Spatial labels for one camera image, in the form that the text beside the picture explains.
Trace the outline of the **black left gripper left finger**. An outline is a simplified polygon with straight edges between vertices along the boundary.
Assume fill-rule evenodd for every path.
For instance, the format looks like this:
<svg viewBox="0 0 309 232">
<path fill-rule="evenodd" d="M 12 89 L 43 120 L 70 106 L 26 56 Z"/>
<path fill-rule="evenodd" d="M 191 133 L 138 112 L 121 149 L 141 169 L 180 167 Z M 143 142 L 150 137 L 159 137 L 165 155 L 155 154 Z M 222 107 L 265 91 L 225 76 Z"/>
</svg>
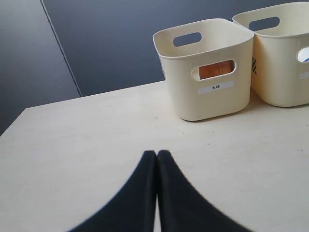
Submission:
<svg viewBox="0 0 309 232">
<path fill-rule="evenodd" d="M 130 178 L 100 210 L 72 232 L 152 232 L 157 195 L 157 156 L 144 151 Z"/>
</svg>

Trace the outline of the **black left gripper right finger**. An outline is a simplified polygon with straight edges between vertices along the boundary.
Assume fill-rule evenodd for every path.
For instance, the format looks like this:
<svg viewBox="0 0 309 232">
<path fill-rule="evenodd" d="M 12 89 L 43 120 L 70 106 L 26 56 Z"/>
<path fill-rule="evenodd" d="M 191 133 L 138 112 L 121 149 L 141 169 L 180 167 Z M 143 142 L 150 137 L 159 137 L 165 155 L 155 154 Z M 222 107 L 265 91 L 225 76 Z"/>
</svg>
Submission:
<svg viewBox="0 0 309 232">
<path fill-rule="evenodd" d="M 247 232 L 209 203 L 187 180 L 168 150 L 157 154 L 158 205 L 163 232 Z"/>
</svg>

